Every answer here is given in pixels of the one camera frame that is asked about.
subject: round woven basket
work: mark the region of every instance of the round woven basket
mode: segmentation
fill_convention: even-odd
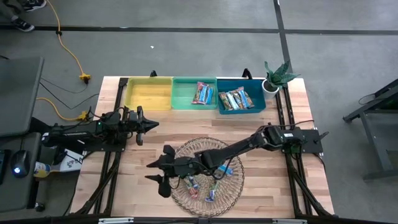
[[[185,143],[175,153],[175,157],[190,156],[193,157],[194,152],[203,151],[205,149],[221,149],[228,146],[213,138],[197,138]],[[244,172],[243,165],[238,156],[232,159],[229,168],[233,170],[233,175],[225,175],[218,181],[214,202],[206,202],[205,198],[209,194],[210,186],[214,183],[212,176],[203,174],[196,175],[195,180],[198,182],[199,196],[192,198],[184,180],[180,180],[179,186],[172,190],[172,197],[175,202],[185,211],[199,217],[213,217],[227,212],[238,200],[243,189]],[[170,179],[172,187],[178,184],[178,178]]]

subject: sneaker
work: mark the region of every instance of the sneaker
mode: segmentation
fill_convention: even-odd
[[[43,8],[46,4],[47,2],[45,0],[27,0],[22,7],[25,12],[32,12],[33,10]]]
[[[24,31],[24,32],[29,32],[35,29],[35,27],[24,20],[17,18],[11,21],[12,25],[14,25],[15,28]]]

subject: butcher block table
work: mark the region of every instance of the butcher block table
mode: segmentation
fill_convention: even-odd
[[[96,114],[113,110],[119,78],[104,77]],[[296,78],[289,82],[289,91],[295,122],[312,119],[304,80]],[[122,97],[121,106],[124,106],[124,97]],[[282,92],[281,97],[284,114],[287,117]],[[261,113],[232,115],[221,115],[218,110],[146,111],[143,108],[147,119],[158,121],[160,124],[143,135],[143,146],[138,146],[135,138],[128,140],[119,166],[111,215],[113,217],[191,217],[171,197],[163,198],[158,195],[158,184],[144,176],[161,174],[161,171],[147,168],[146,165],[158,159],[165,144],[178,148],[185,142],[200,137],[216,138],[232,144],[247,138],[259,126],[268,122],[279,124],[275,98],[267,100],[266,104],[267,108]],[[314,124],[309,122],[298,126],[302,129],[310,129]],[[71,212],[80,209],[97,188],[103,157],[104,152],[94,152],[83,161]],[[242,194],[235,206],[220,217],[294,217],[284,155],[280,151],[255,149],[240,155],[240,158],[244,166]],[[303,154],[303,164],[309,189],[324,208],[333,213],[325,170],[319,158],[313,154]],[[305,211],[302,191],[298,190],[297,193],[300,208]],[[104,191],[101,209],[104,209],[107,197],[108,188]]]

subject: computer mouse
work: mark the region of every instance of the computer mouse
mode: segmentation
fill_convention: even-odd
[[[11,157],[12,174],[17,178],[26,177],[29,173],[29,152],[20,150],[14,153]]]

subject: yellow extension cord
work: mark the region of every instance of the yellow extension cord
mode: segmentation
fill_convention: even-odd
[[[36,98],[36,100],[45,100],[45,101],[47,101],[47,102],[49,102],[51,105],[52,105],[52,107],[54,107],[54,110],[55,110],[55,112],[57,113],[57,115],[61,118],[61,119],[64,119],[65,121],[83,121],[83,120],[86,120],[87,119],[87,111],[83,111],[82,113],[81,113],[81,115],[79,115],[79,117],[77,117],[77,118],[64,118],[59,112],[58,112],[58,109],[57,109],[57,107],[55,106],[55,104],[53,103],[53,102],[51,102],[51,100],[49,100],[49,99],[47,99],[47,98],[44,98],[44,97],[38,97],[38,98]]]
[[[75,56],[63,43],[62,43],[61,33],[60,33],[60,32],[61,32],[61,23],[60,23],[60,19],[58,18],[58,14],[57,14],[56,10],[54,9],[54,7],[52,6],[50,0],[47,0],[47,2],[50,4],[52,11],[54,12],[55,17],[57,18],[57,22],[58,22],[58,32],[57,32],[58,40],[60,41],[61,46],[62,46],[68,53],[70,53],[70,55],[72,55],[72,57],[76,60],[77,64],[79,65],[80,72],[81,72],[79,78],[80,78],[81,80],[83,80],[86,84],[88,84],[88,80],[91,79],[91,75],[87,75],[87,74],[83,71],[83,69],[82,69],[82,67],[81,67],[81,65],[80,65],[80,62],[79,62],[79,60],[77,59],[77,57],[76,57],[76,56]]]

